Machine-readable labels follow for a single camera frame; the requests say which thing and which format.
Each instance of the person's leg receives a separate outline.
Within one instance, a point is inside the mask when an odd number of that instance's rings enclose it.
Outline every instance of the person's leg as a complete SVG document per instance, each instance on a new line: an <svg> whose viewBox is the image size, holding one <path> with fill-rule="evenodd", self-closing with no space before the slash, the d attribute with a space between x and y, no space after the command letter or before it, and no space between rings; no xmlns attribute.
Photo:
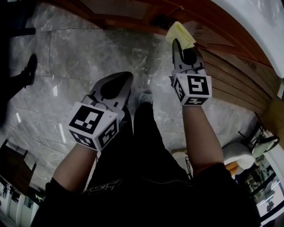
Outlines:
<svg viewBox="0 0 284 227"><path fill-rule="evenodd" d="M124 107L123 111L125 113L123 120L126 123L115 138L102 150L88 188L121 179L131 172L133 164L130 153L133 140L132 122L128 109Z"/></svg>
<svg viewBox="0 0 284 227"><path fill-rule="evenodd" d="M139 152L139 173L155 179L188 179L184 169L165 149L163 140L153 113L153 100L140 101L134 116L134 141L136 152Z"/></svg>
<svg viewBox="0 0 284 227"><path fill-rule="evenodd" d="M4 82L6 89L5 102L8 102L14 95L16 95L22 88L31 85L35 76L37 67L36 55L32 55L29 59L27 67L20 75L6 78Z"/></svg>

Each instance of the sneaker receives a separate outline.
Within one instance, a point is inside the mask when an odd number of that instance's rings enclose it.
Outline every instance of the sneaker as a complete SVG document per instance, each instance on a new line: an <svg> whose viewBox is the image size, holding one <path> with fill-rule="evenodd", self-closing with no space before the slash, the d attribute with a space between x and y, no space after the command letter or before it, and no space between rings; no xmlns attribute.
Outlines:
<svg viewBox="0 0 284 227"><path fill-rule="evenodd" d="M153 105L153 94L151 91L146 90L139 95L138 103L142 104L144 102L149 102Z"/></svg>
<svg viewBox="0 0 284 227"><path fill-rule="evenodd" d="M22 74L25 74L28 77L25 88L26 86L32 85L34 83L36 67L37 67L37 57L35 54L33 54L28 61L27 67L25 67L24 71L22 71Z"/></svg>

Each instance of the marble floor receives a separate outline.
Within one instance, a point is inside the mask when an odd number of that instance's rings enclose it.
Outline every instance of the marble floor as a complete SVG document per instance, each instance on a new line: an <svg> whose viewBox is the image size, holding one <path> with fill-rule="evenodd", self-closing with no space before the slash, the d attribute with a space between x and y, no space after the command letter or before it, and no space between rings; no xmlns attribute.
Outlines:
<svg viewBox="0 0 284 227"><path fill-rule="evenodd" d="M19 74L32 53L37 54L35 83L22 89L8 106L1 140L27 149L28 165L37 163L32 183L45 188L61 160L75 141L66 127L67 116L99 79L130 71L134 82L129 109L134 114L134 97L151 89L154 116L168 150L185 147L180 102L170 86L173 70L171 46L164 37L125 29L102 30L66 11L38 4L27 27L35 35L10 40L10 68ZM254 118L252 111L212 98L203 109L221 145L238 138Z"/></svg>

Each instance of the black shirt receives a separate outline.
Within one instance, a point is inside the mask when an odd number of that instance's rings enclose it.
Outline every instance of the black shirt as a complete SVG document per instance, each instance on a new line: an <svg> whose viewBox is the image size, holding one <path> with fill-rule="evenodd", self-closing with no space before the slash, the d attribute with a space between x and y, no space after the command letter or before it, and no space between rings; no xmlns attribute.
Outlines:
<svg viewBox="0 0 284 227"><path fill-rule="evenodd" d="M54 179L32 226L257 226L253 206L224 164L184 177L128 175L75 195Z"/></svg>

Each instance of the fiducial marker cube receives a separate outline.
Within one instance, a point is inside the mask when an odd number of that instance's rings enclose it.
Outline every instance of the fiducial marker cube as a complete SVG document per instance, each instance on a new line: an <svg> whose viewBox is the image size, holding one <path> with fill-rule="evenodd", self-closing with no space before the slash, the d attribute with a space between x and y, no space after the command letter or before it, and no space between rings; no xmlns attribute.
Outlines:
<svg viewBox="0 0 284 227"><path fill-rule="evenodd" d="M201 106L212 97L211 76L176 74L173 87L183 106Z"/></svg>
<svg viewBox="0 0 284 227"><path fill-rule="evenodd" d="M76 102L67 120L77 143L102 151L118 133L117 113Z"/></svg>

